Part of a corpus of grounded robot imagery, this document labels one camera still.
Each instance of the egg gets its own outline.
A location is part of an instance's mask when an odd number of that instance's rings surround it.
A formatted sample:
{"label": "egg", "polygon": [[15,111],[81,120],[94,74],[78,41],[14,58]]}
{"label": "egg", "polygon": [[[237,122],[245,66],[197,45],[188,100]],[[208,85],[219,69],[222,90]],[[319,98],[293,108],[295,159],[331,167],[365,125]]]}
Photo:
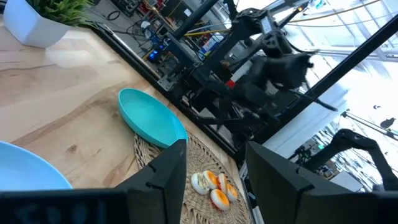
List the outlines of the egg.
{"label": "egg", "polygon": [[203,175],[207,180],[207,184],[211,190],[217,188],[217,176],[212,171],[203,171]]}
{"label": "egg", "polygon": [[193,189],[200,195],[205,195],[209,192],[207,180],[202,173],[194,173],[191,176],[191,184]]}
{"label": "egg", "polygon": [[210,193],[211,202],[216,206],[216,208],[221,211],[227,211],[229,209],[229,201],[227,196],[220,190],[214,189]]}
{"label": "egg", "polygon": [[226,186],[226,177],[225,174],[220,174],[217,177],[217,187],[224,193],[227,194],[228,189]]}
{"label": "egg", "polygon": [[230,202],[236,202],[238,199],[238,193],[236,192],[235,188],[231,184],[227,184],[227,194],[228,200]]}

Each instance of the round rattan mat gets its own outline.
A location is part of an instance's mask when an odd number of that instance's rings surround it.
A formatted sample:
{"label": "round rattan mat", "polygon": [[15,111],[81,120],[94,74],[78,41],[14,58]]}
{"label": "round rattan mat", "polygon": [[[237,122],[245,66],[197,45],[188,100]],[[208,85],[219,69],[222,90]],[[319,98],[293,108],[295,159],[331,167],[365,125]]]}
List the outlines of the round rattan mat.
{"label": "round rattan mat", "polygon": [[[188,133],[187,145],[187,178],[185,184],[185,193],[182,209],[182,217],[180,223],[184,224],[238,224],[251,223],[246,202],[239,193],[238,201],[230,203],[230,208],[226,212],[217,210],[210,200],[210,194],[199,195],[192,188],[190,183],[191,175],[196,172],[210,170],[215,174],[224,173],[235,189],[236,184],[233,182],[229,173],[227,173],[220,160],[194,135]],[[134,136],[134,152],[136,153],[139,168],[143,168],[153,158],[160,154],[158,147],[153,146],[143,140],[137,134]]]}

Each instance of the teal plate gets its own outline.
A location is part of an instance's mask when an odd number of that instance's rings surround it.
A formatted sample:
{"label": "teal plate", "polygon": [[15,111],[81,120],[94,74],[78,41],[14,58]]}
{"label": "teal plate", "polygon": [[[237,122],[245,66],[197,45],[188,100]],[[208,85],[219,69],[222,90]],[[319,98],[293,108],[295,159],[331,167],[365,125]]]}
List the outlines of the teal plate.
{"label": "teal plate", "polygon": [[130,128],[150,143],[168,148],[179,139],[188,139],[178,118],[150,95],[125,88],[119,92],[119,110]]}

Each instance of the black bar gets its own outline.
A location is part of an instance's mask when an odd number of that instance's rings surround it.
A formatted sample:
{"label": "black bar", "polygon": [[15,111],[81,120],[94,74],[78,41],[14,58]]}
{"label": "black bar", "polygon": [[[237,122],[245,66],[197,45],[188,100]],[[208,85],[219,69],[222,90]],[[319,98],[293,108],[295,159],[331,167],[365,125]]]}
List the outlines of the black bar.
{"label": "black bar", "polygon": [[345,118],[345,117],[349,117],[349,118],[351,118],[352,120],[354,120],[354,121],[356,121],[356,122],[359,122],[359,123],[365,125],[366,127],[371,128],[371,129],[377,131],[377,132],[380,133],[380,134],[383,134],[383,135],[385,135],[385,136],[387,136],[387,137],[390,137],[391,139],[393,139],[393,140],[395,140],[395,141],[398,141],[398,134],[393,133],[393,132],[391,132],[391,131],[388,131],[388,130],[386,130],[386,129],[382,128],[382,127],[379,127],[379,126],[377,126],[377,125],[375,125],[375,124],[372,124],[372,123],[370,123],[369,121],[366,121],[365,119],[362,119],[362,118],[360,118],[360,117],[358,117],[358,116],[355,116],[355,115],[353,115],[353,114],[351,114],[351,113],[347,113],[347,112],[344,112],[344,113],[342,114],[342,117],[344,117],[344,118]]}
{"label": "black bar", "polygon": [[[392,35],[398,31],[398,16],[394,16],[386,25],[380,28],[374,35],[360,45],[352,54],[347,56],[340,64],[338,64],[329,74],[322,78],[311,90],[310,96],[318,98],[333,86],[340,78],[345,76],[357,64],[362,62],[369,54],[374,52],[380,45],[387,41]],[[302,97],[280,116],[280,123],[275,127],[264,127],[254,135],[254,141],[263,144],[274,134],[281,130],[287,123],[299,115],[312,102]]]}
{"label": "black bar", "polygon": [[128,50],[120,41],[113,36],[108,30],[92,28],[93,32],[105,41],[115,52],[117,52],[132,68],[142,75],[157,91],[166,97],[177,109],[179,109],[190,121],[192,121],[199,129],[201,129],[211,140],[213,140],[225,153],[235,159],[238,151],[225,138],[220,136],[212,127],[201,124],[196,112],[192,111],[188,106],[181,103],[170,92],[166,91],[157,83],[155,75],[139,60],[130,50]]}
{"label": "black bar", "polygon": [[188,19],[174,32],[174,37],[181,39],[216,3],[218,0],[206,0],[188,17]]}

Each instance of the white wall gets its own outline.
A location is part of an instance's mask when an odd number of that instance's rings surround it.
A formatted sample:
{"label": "white wall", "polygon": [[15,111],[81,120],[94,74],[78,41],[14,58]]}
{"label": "white wall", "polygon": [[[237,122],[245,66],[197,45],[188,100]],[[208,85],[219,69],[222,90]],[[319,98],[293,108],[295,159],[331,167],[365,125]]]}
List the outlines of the white wall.
{"label": "white wall", "polygon": [[320,99],[338,108],[338,112],[330,111],[316,103],[312,103],[266,141],[263,146],[283,157],[289,157],[298,147],[347,109],[346,98],[348,92],[349,89],[347,87],[340,83],[334,84],[322,94]]}

